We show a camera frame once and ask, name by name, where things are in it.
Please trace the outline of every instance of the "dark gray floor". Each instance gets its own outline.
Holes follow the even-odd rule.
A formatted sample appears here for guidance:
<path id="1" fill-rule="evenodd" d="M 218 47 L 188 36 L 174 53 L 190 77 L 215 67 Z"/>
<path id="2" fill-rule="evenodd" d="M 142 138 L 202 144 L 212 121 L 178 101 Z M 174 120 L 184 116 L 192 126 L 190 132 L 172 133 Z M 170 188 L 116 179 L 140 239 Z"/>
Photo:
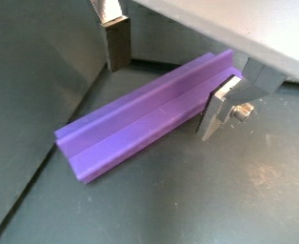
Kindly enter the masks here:
<path id="1" fill-rule="evenodd" d="M 79 115 L 164 72 L 106 71 Z M 0 243 L 299 243 L 299 86 L 255 105 L 207 142 L 195 117 L 90 185 L 55 152 Z"/>

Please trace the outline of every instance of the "purple groove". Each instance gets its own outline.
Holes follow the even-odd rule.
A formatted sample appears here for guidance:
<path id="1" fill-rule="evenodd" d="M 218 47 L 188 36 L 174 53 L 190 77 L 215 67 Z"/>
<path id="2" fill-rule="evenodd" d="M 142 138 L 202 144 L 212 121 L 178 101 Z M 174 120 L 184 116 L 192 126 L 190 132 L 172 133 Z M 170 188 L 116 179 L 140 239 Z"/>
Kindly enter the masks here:
<path id="1" fill-rule="evenodd" d="M 232 75 L 232 52 L 207 54 L 56 131 L 76 177 L 90 183 L 204 110 Z"/>

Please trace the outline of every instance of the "silver metal plate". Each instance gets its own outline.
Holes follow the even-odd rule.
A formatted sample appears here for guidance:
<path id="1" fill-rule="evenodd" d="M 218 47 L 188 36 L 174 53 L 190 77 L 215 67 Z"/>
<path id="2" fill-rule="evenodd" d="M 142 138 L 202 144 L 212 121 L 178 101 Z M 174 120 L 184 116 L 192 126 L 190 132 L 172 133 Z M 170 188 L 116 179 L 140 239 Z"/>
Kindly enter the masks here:
<path id="1" fill-rule="evenodd" d="M 107 23 L 123 16 L 119 0 L 92 0 L 102 23 Z"/>

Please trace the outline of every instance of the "gray wall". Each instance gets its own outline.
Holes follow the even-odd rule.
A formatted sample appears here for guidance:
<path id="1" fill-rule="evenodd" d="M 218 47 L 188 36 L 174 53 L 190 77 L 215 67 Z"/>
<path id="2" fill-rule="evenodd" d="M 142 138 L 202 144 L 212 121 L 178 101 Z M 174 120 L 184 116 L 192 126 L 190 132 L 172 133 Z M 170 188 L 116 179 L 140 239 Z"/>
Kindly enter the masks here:
<path id="1" fill-rule="evenodd" d="M 0 1 L 0 223 L 104 62 L 88 1 Z"/>

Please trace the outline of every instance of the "purple plastic part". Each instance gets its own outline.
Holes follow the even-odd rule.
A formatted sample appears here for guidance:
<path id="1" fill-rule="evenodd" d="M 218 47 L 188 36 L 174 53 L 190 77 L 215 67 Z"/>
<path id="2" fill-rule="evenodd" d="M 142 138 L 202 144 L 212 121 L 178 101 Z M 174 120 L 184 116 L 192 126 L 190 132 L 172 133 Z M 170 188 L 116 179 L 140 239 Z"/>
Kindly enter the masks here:
<path id="1" fill-rule="evenodd" d="M 57 145 L 78 179 L 90 183 L 199 114 L 232 74 L 242 77 L 232 51 L 210 53 L 59 129 Z"/>

